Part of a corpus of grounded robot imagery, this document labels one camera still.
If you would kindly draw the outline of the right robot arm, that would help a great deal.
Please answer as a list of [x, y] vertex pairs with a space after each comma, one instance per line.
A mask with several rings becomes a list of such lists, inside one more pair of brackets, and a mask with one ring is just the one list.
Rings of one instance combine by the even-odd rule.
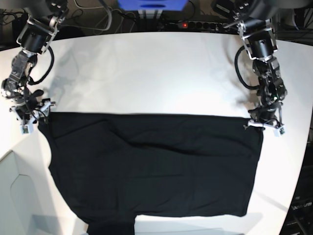
[[30, 76], [32, 69], [37, 64], [37, 57], [49, 51], [51, 64], [54, 63], [54, 53], [50, 46], [59, 32], [60, 24], [67, 13], [66, 0], [2, 0], [1, 8], [21, 8], [28, 14], [28, 19], [21, 33], [17, 37], [20, 52], [13, 58], [11, 73], [1, 84], [1, 94], [5, 99], [14, 103], [10, 108], [20, 122], [24, 132], [29, 133], [30, 126], [46, 118], [51, 104], [49, 99], [39, 102], [42, 90], [31, 92], [28, 86], [37, 85], [47, 77], [49, 71], [34, 81]]

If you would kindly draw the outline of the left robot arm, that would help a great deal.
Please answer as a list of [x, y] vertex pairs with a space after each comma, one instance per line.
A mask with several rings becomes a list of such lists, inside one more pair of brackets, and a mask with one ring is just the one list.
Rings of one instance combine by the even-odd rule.
[[[287, 95], [280, 73], [280, 65], [273, 55], [278, 46], [273, 33], [271, 18], [279, 7], [271, 0], [237, 0], [234, 2], [234, 21], [226, 28], [236, 27], [243, 46], [235, 55], [235, 70], [239, 81], [249, 90], [255, 90], [259, 97], [255, 108], [249, 110], [251, 119], [248, 126], [272, 129], [277, 137], [285, 134], [282, 122], [282, 105]], [[238, 59], [245, 50], [252, 60], [253, 72], [259, 84], [248, 85], [239, 72]]]

